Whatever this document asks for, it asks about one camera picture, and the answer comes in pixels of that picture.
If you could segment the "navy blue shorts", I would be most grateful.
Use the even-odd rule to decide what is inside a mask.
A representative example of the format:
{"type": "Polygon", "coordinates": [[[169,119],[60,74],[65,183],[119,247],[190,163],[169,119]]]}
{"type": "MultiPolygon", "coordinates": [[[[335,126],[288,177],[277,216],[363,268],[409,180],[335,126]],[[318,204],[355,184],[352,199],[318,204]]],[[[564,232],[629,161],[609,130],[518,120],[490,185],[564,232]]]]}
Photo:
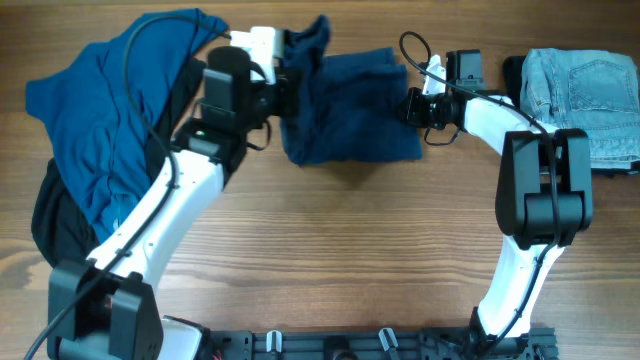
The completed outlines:
{"type": "Polygon", "coordinates": [[[299,112],[280,121],[288,159],[299,166],[421,159],[417,129],[397,113],[408,74],[394,49],[327,56],[330,36],[324,15],[301,32],[284,32],[281,66],[303,71],[299,112]]]}

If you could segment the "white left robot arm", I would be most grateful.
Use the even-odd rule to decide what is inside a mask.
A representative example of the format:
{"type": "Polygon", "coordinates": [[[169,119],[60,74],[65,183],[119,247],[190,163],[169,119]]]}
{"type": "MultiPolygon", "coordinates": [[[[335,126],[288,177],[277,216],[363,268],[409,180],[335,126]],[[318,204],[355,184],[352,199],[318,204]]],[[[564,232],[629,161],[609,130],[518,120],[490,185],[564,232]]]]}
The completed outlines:
{"type": "Polygon", "coordinates": [[[247,51],[212,50],[201,114],[175,134],[160,174],[124,224],[82,263],[50,276],[51,359],[206,359],[209,331],[162,316],[156,295],[169,260],[193,222],[222,193],[271,116],[299,109],[299,68],[265,69],[247,51]]]}

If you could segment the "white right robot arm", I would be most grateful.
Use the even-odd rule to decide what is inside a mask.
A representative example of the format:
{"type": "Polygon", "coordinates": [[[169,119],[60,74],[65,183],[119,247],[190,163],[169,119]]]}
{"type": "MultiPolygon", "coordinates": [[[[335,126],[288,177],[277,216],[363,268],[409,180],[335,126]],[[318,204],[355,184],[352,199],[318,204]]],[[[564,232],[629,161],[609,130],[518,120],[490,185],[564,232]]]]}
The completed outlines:
{"type": "Polygon", "coordinates": [[[476,351],[503,353],[528,337],[531,313],[555,261],[593,217],[589,145],[579,129],[534,120],[484,87],[477,50],[442,62],[411,60],[424,78],[401,106],[404,123],[427,132],[448,125],[501,157],[495,215],[502,249],[489,290],[474,309],[476,351]]]}

